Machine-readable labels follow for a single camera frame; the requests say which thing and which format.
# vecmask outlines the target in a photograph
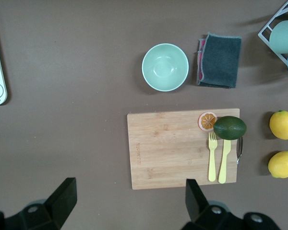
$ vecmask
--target teal cup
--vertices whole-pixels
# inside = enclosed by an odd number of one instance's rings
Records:
[[[186,80],[189,63],[185,53],[173,44],[152,47],[142,62],[145,81],[153,89],[168,92],[180,87]]]
[[[278,54],[288,54],[288,20],[275,26],[270,35],[270,47]]]

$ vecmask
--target silver screw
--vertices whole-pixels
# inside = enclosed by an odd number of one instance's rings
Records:
[[[251,215],[251,219],[253,221],[257,222],[257,223],[262,223],[262,221],[263,221],[263,219],[260,216],[256,215],[256,214],[252,214]]]
[[[37,207],[37,206],[30,207],[30,208],[28,209],[28,213],[35,212],[36,210],[38,210],[38,207]]]
[[[221,214],[221,213],[222,213],[222,210],[221,210],[219,207],[216,207],[216,206],[212,207],[211,210],[212,210],[214,213],[216,213],[216,214]]]

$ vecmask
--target bamboo cutting board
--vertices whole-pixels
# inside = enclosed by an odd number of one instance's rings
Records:
[[[223,140],[218,138],[216,180],[210,182],[208,132],[197,125],[199,116],[208,111],[218,117],[240,116],[237,108],[127,115],[133,189],[183,187],[187,178],[199,185],[218,184]],[[231,141],[226,183],[236,182],[236,148],[237,140]]]

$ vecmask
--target yellow knife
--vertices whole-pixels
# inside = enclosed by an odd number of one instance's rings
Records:
[[[229,154],[231,149],[231,141],[224,140],[223,141],[223,155],[222,155],[222,162],[221,162],[221,169],[219,174],[219,182],[224,184],[226,181],[226,162],[227,162],[227,155]]]

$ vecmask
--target lime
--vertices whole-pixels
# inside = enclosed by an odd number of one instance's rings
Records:
[[[213,130],[222,139],[236,140],[245,134],[246,125],[238,117],[223,116],[215,122]]]
[[[275,154],[268,163],[268,169],[275,178],[288,177],[288,151]]]

